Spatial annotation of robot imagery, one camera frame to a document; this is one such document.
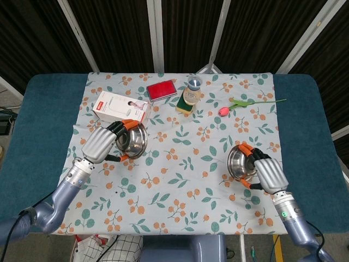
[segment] metal bowl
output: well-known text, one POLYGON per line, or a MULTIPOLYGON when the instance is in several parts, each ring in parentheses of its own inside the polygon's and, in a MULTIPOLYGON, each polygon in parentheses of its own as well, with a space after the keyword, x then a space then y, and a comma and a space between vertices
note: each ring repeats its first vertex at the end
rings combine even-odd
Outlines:
POLYGON ((123 134, 117 141, 116 146, 131 159, 137 159, 142 156, 147 148, 148 135, 143 124, 130 129, 123 134))
POLYGON ((232 148, 228 155, 228 171, 236 180, 249 180, 257 172, 247 156, 238 146, 232 148))

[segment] white box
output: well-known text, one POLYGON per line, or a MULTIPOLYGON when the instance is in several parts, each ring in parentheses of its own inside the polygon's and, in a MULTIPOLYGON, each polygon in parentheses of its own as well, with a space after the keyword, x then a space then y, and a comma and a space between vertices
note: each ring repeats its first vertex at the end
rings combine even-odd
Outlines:
POLYGON ((112 123, 124 119, 133 119, 145 124, 148 120, 150 104, 102 91, 93 107, 93 111, 101 120, 106 122, 112 123))

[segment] red wallet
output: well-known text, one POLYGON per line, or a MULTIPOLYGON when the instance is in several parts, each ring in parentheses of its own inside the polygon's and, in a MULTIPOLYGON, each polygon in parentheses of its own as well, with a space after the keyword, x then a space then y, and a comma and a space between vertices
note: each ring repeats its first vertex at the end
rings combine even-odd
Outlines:
POLYGON ((171 80, 147 86, 149 99, 151 102, 161 100, 177 94, 175 85, 171 80))

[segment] robotic hand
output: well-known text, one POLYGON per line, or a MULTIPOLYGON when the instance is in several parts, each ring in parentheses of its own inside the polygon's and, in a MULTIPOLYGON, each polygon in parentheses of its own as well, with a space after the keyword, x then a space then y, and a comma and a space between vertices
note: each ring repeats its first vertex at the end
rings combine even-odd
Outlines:
POLYGON ((18 217, 0 222, 0 246, 6 243, 9 233, 10 241, 26 237, 31 226, 39 228, 43 233, 54 232, 61 225, 70 203, 94 170, 93 165, 104 159, 117 162, 127 159, 127 156, 111 156, 109 152, 115 141, 138 124, 138 121, 124 120, 114 122, 107 128, 96 128, 82 148, 84 158, 74 159, 73 167, 52 193, 53 206, 38 202, 23 210, 18 217))
POLYGON ((242 184, 250 189, 263 189, 267 193, 274 195, 273 204, 293 243, 296 246, 306 248, 310 252, 310 255, 298 261, 334 262, 333 258, 316 241, 292 193, 286 192, 288 181, 279 162, 250 145, 239 145, 239 149, 254 164, 260 180, 259 184, 249 184, 247 181, 242 180, 242 184))

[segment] blue padded table edge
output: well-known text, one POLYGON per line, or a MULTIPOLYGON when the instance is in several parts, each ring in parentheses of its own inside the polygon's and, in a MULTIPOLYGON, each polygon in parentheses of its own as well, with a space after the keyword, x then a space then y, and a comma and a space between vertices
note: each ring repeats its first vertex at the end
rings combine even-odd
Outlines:
MULTIPOLYGON (((276 99, 287 99, 276 108, 289 190, 320 230, 349 231, 349 205, 344 204, 349 192, 316 82, 308 75, 273 77, 276 99)), ((57 186, 86 80, 87 74, 30 80, 0 172, 0 219, 18 214, 57 186)))

